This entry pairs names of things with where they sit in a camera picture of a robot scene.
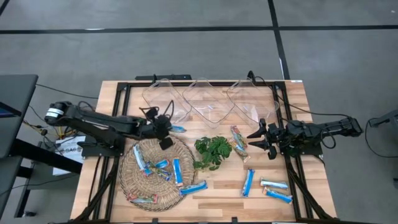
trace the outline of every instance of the candy bar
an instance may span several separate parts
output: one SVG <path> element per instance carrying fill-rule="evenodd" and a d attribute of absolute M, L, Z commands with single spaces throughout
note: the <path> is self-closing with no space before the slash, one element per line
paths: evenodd
<path fill-rule="evenodd" d="M 185 128 L 182 126 L 172 125 L 172 127 L 170 128 L 169 131 L 174 132 L 174 133 L 184 133 L 187 130 L 185 130 Z"/>
<path fill-rule="evenodd" d="M 233 135 L 236 143 L 240 146 L 241 149 L 245 149 L 248 147 L 248 145 L 244 141 L 244 138 L 241 135 L 241 132 L 239 131 L 239 129 L 236 126 L 231 126 L 231 132 L 232 132 L 232 135 Z"/>
<path fill-rule="evenodd" d="M 207 189 L 207 183 L 204 180 L 203 182 L 200 182 L 199 184 L 194 184 L 194 185 L 189 185 L 185 187 L 180 188 L 180 195 L 186 195 L 186 194 L 192 194 L 195 193 L 199 190 L 205 190 Z"/>
<path fill-rule="evenodd" d="M 132 203 L 156 203 L 157 194 L 147 197 L 147 196 L 133 195 L 132 193 L 129 193 L 129 195 L 127 196 L 127 201 Z"/>
<path fill-rule="evenodd" d="M 281 199 L 286 203 L 292 203 L 292 200 L 293 200 L 293 196 L 285 195 L 280 192 L 276 192 L 275 190 L 270 190 L 267 187 L 264 187 L 264 190 L 262 191 L 262 193 L 265 194 L 266 196 Z"/>
<path fill-rule="evenodd" d="M 139 145 L 136 144 L 136 145 L 133 147 L 133 149 L 134 149 L 134 155 L 136 156 L 137 164 L 138 164 L 138 166 L 139 166 L 139 169 L 140 169 L 140 170 L 144 170 L 144 169 L 145 169 L 145 161 L 144 161 L 144 158 L 143 158 L 143 156 L 142 156 L 142 153 L 141 153 L 141 151 L 140 151 L 140 149 L 139 149 Z"/>
<path fill-rule="evenodd" d="M 251 183 L 253 182 L 253 176 L 254 176 L 254 170 L 248 169 L 248 174 L 246 175 L 246 181 L 244 182 L 242 189 L 242 197 L 249 197 Z"/>
<path fill-rule="evenodd" d="M 147 162 L 146 169 L 144 170 L 144 175 L 148 176 L 151 173 L 156 173 L 157 175 L 163 177 L 166 181 L 172 178 L 172 174 L 166 170 L 157 168 L 152 162 Z"/>
<path fill-rule="evenodd" d="M 159 169 L 163 169 L 164 167 L 167 167 L 169 164 L 170 164 L 170 162 L 167 159 L 164 159 L 164 160 L 156 163 L 155 167 L 159 168 Z M 144 170 L 144 175 L 145 176 L 149 176 L 149 175 L 152 174 L 152 171 L 150 169 L 148 169 L 148 165 L 149 165 L 149 163 L 147 162 L 146 163 L 146 168 Z"/>
<path fill-rule="evenodd" d="M 233 138 L 229 140 L 229 144 L 232 146 L 238 156 L 243 160 L 243 162 L 247 162 L 250 159 L 249 154 L 243 148 L 237 145 L 236 141 Z"/>
<path fill-rule="evenodd" d="M 288 189 L 289 186 L 285 182 L 272 182 L 261 177 L 260 186 L 275 187 L 279 189 Z"/>
<path fill-rule="evenodd" d="M 182 174 L 181 174 L 181 167 L 180 167 L 180 159 L 174 158 L 173 159 L 173 168 L 174 168 L 174 175 L 175 175 L 175 184 L 179 187 L 183 185 L 182 183 Z"/>

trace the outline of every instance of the wooden tabletop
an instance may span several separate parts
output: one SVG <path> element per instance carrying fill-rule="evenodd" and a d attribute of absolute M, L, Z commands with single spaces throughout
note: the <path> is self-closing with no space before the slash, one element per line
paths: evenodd
<path fill-rule="evenodd" d="M 121 81 L 104 81 L 102 83 L 96 107 L 97 112 L 111 115 L 118 82 Z M 290 104 L 309 110 L 303 83 L 286 81 L 286 87 Z M 177 88 L 180 92 L 182 92 L 183 89 L 184 87 Z M 219 87 L 219 90 L 223 94 L 226 93 L 226 89 L 227 88 Z M 145 87 L 132 88 L 127 111 L 128 115 L 142 116 L 138 107 L 148 106 L 142 98 L 143 90 L 145 90 Z M 271 91 L 269 91 L 269 97 L 272 99 Z M 123 98 L 124 93 L 122 93 L 121 96 L 119 114 L 121 114 Z M 281 106 L 281 109 L 285 117 L 283 106 Z M 306 122 L 312 121 L 310 114 L 295 108 L 291 108 L 291 110 L 293 119 Z M 255 131 L 234 113 L 231 113 L 216 129 L 208 128 L 196 115 L 192 115 L 192 118 L 184 124 L 184 127 L 188 131 L 178 136 L 187 143 L 195 156 L 198 156 L 196 149 L 193 147 L 195 139 L 203 136 L 213 137 L 216 135 L 230 137 L 231 133 L 229 129 L 232 124 L 238 126 L 243 136 L 247 136 Z M 159 218 L 160 222 L 230 222 L 231 217 L 237 217 L 240 222 L 295 220 L 292 205 L 281 200 L 266 197 L 262 194 L 262 187 L 259 186 L 260 177 L 287 182 L 288 178 L 284 158 L 279 154 L 276 159 L 270 161 L 267 153 L 258 147 L 249 146 L 247 151 L 251 159 L 245 164 L 235 152 L 232 152 L 230 157 L 222 162 L 218 170 L 199 172 L 195 182 L 206 180 L 208 189 L 188 195 L 176 207 L 166 212 L 147 212 L 130 204 L 120 188 L 118 179 L 116 183 L 116 193 L 114 195 L 111 222 L 151 222 L 153 218 Z M 84 161 L 71 218 L 77 217 L 87 206 L 97 159 L 97 157 L 91 157 Z M 325 211 L 329 215 L 335 217 L 336 212 L 323 164 L 313 156 L 302 156 L 302 160 L 309 191 Z M 254 174 L 254 182 L 249 198 L 242 198 L 241 190 L 246 178 L 247 168 L 252 168 L 256 170 L 256 172 Z M 100 170 L 101 166 L 99 166 L 98 175 L 96 176 L 94 193 L 98 186 Z M 304 217 L 305 207 L 302 194 L 299 189 L 297 189 L 297 193 L 301 214 Z M 108 192 L 106 192 L 103 197 L 100 218 L 104 217 L 107 196 Z"/>

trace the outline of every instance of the wicker tray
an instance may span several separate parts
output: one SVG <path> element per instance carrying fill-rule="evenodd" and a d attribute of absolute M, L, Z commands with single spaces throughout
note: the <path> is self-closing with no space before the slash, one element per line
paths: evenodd
<path fill-rule="evenodd" d="M 151 161 L 153 163 L 163 159 L 170 161 L 170 165 L 164 168 L 166 171 L 172 173 L 170 181 L 164 180 L 157 174 L 151 174 L 148 177 L 144 176 L 143 172 L 139 170 L 132 147 L 123 157 L 119 169 L 119 178 L 121 188 L 126 198 L 129 193 L 141 196 L 158 195 L 157 203 L 131 202 L 141 209 L 152 212 L 162 212 L 176 206 L 176 204 L 185 197 L 180 196 L 180 191 L 175 185 L 174 169 L 172 165 L 173 158 L 180 158 L 183 184 L 193 184 L 193 180 L 195 179 L 193 154 L 184 142 L 173 136 L 172 139 L 174 145 L 164 151 L 160 148 L 157 139 L 145 139 L 138 143 L 145 161 Z"/>

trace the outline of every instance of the transparent bin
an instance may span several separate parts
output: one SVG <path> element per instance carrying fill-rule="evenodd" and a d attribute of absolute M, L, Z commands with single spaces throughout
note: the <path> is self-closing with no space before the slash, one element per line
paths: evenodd
<path fill-rule="evenodd" d="M 142 92 L 142 97 L 149 106 L 158 106 L 159 114 L 163 114 L 169 103 L 174 101 L 174 113 L 170 122 L 172 124 L 183 124 L 190 118 L 191 106 L 183 99 L 181 94 L 173 87 L 168 79 L 155 82 Z M 170 106 L 166 114 L 171 114 Z"/>
<path fill-rule="evenodd" d="M 272 91 L 268 87 L 257 88 L 250 79 L 234 83 L 226 94 L 235 104 L 235 112 L 252 128 L 258 128 L 261 118 L 269 123 L 279 108 L 278 102 L 273 100 Z"/>
<path fill-rule="evenodd" d="M 182 96 L 199 118 L 211 128 L 217 128 L 234 107 L 228 97 L 216 90 L 204 78 L 194 81 Z"/>

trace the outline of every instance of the concrete floor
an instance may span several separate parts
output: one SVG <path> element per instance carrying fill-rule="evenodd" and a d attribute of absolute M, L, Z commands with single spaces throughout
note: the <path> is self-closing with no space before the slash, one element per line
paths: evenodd
<path fill-rule="evenodd" d="M 398 24 L 398 2 L 393 0 L 280 0 L 275 8 L 280 26 Z M 265 0 L 10 0 L 0 17 L 2 30 L 271 24 Z M 364 128 L 367 119 L 397 109 L 398 30 L 281 35 L 290 77 L 304 81 L 312 111 L 346 113 Z M 133 80 L 136 75 L 233 79 L 244 78 L 248 70 L 282 79 L 273 31 L 0 35 L 0 74 L 35 73 L 43 85 L 82 95 L 98 95 L 103 80 Z M 30 105 L 44 114 L 59 100 L 80 99 L 37 88 Z M 31 110 L 25 118 L 40 124 Z M 315 122 L 336 119 L 314 116 Z M 19 138 L 33 144 L 41 140 L 24 126 Z M 396 223 L 398 190 L 392 178 L 398 177 L 397 159 L 375 156 L 363 135 L 336 140 L 337 147 L 324 153 L 338 216 Z M 396 133 L 388 125 L 370 129 L 369 141 L 381 154 L 398 154 Z M 20 184 L 23 180 L 17 179 L 15 185 Z M 75 186 L 33 191 L 27 209 L 39 214 L 18 219 L 12 216 L 21 189 L 15 189 L 0 223 L 64 222 Z"/>

